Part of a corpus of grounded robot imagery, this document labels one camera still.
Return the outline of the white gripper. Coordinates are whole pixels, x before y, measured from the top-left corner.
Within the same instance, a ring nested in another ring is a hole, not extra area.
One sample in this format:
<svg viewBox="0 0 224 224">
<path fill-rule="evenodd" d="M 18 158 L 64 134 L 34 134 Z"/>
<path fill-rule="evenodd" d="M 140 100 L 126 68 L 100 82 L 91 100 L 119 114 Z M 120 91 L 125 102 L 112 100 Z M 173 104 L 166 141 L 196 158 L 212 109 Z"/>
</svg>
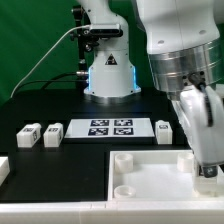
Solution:
<svg viewBox="0 0 224 224">
<path fill-rule="evenodd" d="M 201 165 L 200 174 L 213 178 L 218 168 L 211 165 L 224 163 L 224 105 L 218 94 L 210 87 L 205 88 L 212 110 L 213 125 L 208 126 L 208 115 L 204 94 L 193 87 L 183 91 L 180 100 L 173 102 L 188 144 Z"/>
</svg>

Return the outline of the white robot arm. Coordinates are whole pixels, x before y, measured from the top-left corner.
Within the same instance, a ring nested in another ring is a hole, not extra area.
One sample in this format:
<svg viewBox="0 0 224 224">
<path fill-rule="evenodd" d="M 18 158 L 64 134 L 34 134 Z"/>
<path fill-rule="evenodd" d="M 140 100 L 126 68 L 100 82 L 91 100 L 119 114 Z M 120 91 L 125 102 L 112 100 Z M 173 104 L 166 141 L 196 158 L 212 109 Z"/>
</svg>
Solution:
<svg viewBox="0 0 224 224">
<path fill-rule="evenodd" d="M 85 96 L 116 101 L 140 91 L 128 58 L 128 25 L 108 0 L 77 0 L 90 19 L 86 37 L 99 46 Z M 156 89 L 172 101 L 199 170 L 206 178 L 224 164 L 224 104 L 211 85 L 221 78 L 220 34 L 214 0 L 132 0 L 146 32 Z"/>
</svg>

